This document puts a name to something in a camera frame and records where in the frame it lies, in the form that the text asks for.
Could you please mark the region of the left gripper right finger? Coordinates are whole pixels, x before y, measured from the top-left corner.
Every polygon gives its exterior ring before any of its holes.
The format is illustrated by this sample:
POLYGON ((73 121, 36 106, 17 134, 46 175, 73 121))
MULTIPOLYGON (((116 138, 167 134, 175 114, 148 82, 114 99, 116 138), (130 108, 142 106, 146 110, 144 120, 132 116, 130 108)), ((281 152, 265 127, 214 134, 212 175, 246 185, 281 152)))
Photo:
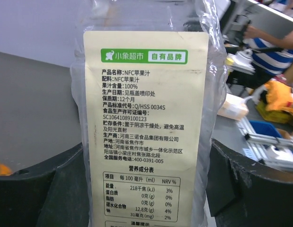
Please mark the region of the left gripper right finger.
POLYGON ((206 188, 219 227, 293 227, 293 174, 212 140, 206 188))

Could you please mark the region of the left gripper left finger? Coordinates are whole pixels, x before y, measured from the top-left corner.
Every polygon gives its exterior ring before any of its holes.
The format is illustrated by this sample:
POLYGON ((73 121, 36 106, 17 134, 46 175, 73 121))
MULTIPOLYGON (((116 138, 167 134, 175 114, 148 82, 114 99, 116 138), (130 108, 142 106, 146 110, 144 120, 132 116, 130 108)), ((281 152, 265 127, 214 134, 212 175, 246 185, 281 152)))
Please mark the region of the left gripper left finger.
POLYGON ((0 176, 0 227, 87 227, 83 146, 0 176))

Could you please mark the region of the orange juice bottle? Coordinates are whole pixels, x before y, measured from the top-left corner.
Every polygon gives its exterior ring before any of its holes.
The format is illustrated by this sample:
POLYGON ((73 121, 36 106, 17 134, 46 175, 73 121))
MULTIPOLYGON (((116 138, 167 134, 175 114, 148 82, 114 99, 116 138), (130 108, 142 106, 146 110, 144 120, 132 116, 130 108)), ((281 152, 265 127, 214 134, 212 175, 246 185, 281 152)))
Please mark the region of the orange juice bottle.
POLYGON ((0 163, 0 176, 9 176, 12 175, 12 171, 9 167, 0 163))

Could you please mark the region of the large clear juice bottle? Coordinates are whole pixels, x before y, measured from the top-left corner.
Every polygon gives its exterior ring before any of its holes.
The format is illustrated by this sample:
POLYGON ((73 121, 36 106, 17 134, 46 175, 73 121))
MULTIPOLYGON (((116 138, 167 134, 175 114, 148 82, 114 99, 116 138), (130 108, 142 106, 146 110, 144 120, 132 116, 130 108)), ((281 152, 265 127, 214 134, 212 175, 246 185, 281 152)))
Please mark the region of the large clear juice bottle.
POLYGON ((92 227, 205 227, 226 97, 212 0, 84 0, 71 92, 92 227))

